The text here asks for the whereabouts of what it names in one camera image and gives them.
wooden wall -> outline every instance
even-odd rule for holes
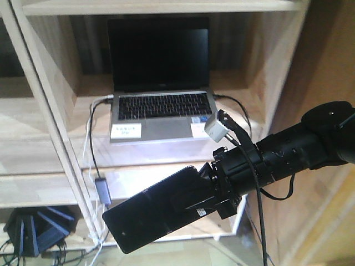
[[[346,100],[355,106],[354,73],[355,1],[312,1],[271,132],[298,123],[306,111],[321,103]],[[303,171],[296,175],[290,199],[275,202],[263,197],[267,247],[276,265],[332,265],[335,261],[353,265],[352,167]],[[286,195],[288,178],[266,190]],[[255,193],[248,198],[258,224]]]

floor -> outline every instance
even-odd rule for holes
[[[68,252],[67,260],[77,257],[80,252]],[[90,265],[95,252],[88,254],[77,264]],[[50,266],[53,259],[28,258],[27,266]],[[238,234],[213,238],[191,239],[186,241],[157,242],[140,248],[130,254],[123,254],[117,247],[104,247],[93,265],[97,266],[259,266],[262,265],[260,252],[253,238],[249,222],[244,217]]]

touchpad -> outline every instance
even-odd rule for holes
[[[163,118],[146,120],[146,128],[142,128],[142,139],[159,140],[192,137],[187,118]]]

phone screen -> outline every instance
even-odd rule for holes
[[[214,209],[182,207],[197,195],[202,199],[212,193],[208,184],[202,193],[194,192],[204,182],[196,168],[189,166],[109,209],[103,219],[121,250],[130,253],[212,213]]]

white card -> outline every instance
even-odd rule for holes
[[[111,139],[140,139],[142,124],[113,124]]]
[[[190,126],[194,138],[201,139],[209,137],[205,132],[205,123],[190,124]]]

